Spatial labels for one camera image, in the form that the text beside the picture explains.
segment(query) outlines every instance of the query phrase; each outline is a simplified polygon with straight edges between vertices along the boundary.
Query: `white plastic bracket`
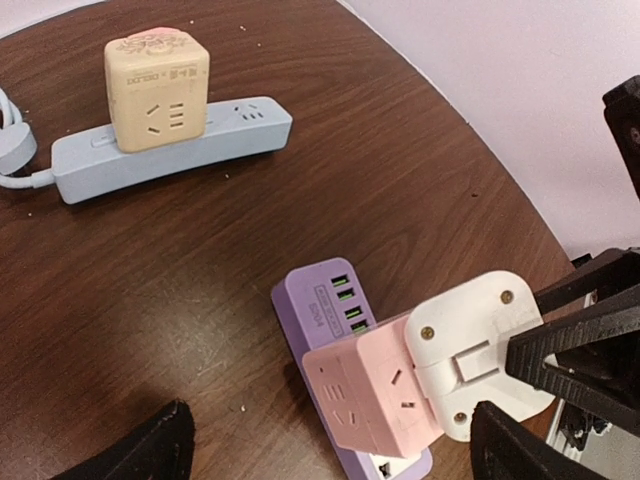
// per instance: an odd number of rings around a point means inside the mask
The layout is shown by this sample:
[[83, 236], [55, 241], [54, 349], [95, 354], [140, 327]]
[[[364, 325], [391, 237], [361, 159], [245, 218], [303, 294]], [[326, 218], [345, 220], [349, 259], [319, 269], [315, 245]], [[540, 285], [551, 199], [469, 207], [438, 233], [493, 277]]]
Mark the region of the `white plastic bracket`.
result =
[[411, 312], [405, 339], [422, 392], [446, 435], [468, 442], [481, 401], [493, 402], [517, 421], [551, 404], [552, 395], [505, 372], [509, 338], [541, 324], [527, 283], [505, 271], [481, 275]]

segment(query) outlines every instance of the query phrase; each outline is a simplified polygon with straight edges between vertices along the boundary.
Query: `power strip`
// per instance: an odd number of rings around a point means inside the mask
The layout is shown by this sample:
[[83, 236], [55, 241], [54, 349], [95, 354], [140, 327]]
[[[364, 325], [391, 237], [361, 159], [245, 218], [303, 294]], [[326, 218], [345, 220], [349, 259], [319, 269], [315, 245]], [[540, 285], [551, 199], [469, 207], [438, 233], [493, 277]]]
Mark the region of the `power strip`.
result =
[[104, 125], [54, 142], [51, 172], [62, 199], [78, 203], [192, 168], [280, 150], [292, 122], [269, 97], [210, 103], [202, 137], [126, 154], [118, 149], [112, 125]]
[[[302, 357], [335, 341], [376, 328], [353, 266], [334, 258], [290, 272], [271, 293], [282, 330], [316, 411], [349, 480], [420, 480], [433, 465], [429, 450], [416, 458], [391, 458], [336, 445], [302, 368]], [[358, 312], [357, 318], [345, 312]]]

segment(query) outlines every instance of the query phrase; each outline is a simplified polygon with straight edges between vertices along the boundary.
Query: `brass screw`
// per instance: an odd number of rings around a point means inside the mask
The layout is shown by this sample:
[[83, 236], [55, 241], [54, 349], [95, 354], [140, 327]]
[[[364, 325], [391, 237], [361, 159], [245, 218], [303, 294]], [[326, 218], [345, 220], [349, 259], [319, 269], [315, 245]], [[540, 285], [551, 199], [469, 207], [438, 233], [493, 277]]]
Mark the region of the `brass screw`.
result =
[[463, 412], [456, 413], [456, 415], [453, 417], [453, 421], [458, 424], [464, 423], [467, 421], [467, 414]]
[[513, 302], [513, 292], [511, 290], [505, 290], [500, 295], [500, 300], [502, 300], [502, 303], [504, 303], [505, 305]]
[[435, 330], [433, 330], [433, 328], [431, 327], [424, 327], [420, 332], [420, 335], [422, 335], [422, 338], [424, 338], [425, 340], [431, 340], [435, 336], [435, 334]]

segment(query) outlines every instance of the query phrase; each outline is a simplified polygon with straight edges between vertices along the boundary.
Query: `wooden table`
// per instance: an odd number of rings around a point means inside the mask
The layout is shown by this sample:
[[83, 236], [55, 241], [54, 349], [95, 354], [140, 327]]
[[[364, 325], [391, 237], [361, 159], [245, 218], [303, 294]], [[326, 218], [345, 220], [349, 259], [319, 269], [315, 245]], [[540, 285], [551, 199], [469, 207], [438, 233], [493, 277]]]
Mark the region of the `wooden table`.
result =
[[[75, 207], [0, 192], [0, 477], [58, 473], [181, 397], [194, 480], [343, 478], [272, 311], [289, 270], [348, 258], [384, 318], [490, 269], [539, 288], [570, 264], [463, 119], [332, 0], [112, 0], [0, 41], [34, 169], [109, 122], [107, 41], [158, 25], [210, 51], [210, 101], [273, 96], [291, 141]], [[430, 478], [471, 478], [467, 449], [439, 440]]]

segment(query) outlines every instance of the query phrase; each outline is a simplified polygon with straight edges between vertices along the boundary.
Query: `green usb port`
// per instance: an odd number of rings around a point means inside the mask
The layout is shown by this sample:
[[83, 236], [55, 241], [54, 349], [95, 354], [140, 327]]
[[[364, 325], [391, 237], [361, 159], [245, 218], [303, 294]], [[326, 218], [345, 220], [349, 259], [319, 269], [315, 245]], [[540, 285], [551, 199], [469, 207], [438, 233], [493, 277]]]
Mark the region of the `green usb port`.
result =
[[351, 325], [351, 331], [356, 335], [358, 335], [359, 333], [366, 332], [367, 327], [369, 327], [369, 324], [367, 323], [367, 321], [360, 320], [358, 323], [354, 323], [353, 325]]
[[349, 310], [345, 310], [344, 312], [344, 316], [347, 317], [347, 320], [356, 318], [358, 315], [362, 315], [362, 309], [360, 307], [353, 307]]
[[341, 287], [342, 285], [346, 285], [347, 283], [349, 283], [349, 277], [347, 277], [346, 275], [340, 275], [339, 277], [331, 279], [331, 284], [334, 287]]
[[350, 298], [353, 298], [355, 296], [356, 294], [353, 293], [353, 288], [350, 288], [349, 290], [343, 290], [342, 292], [338, 292], [338, 299], [340, 301], [349, 300]]

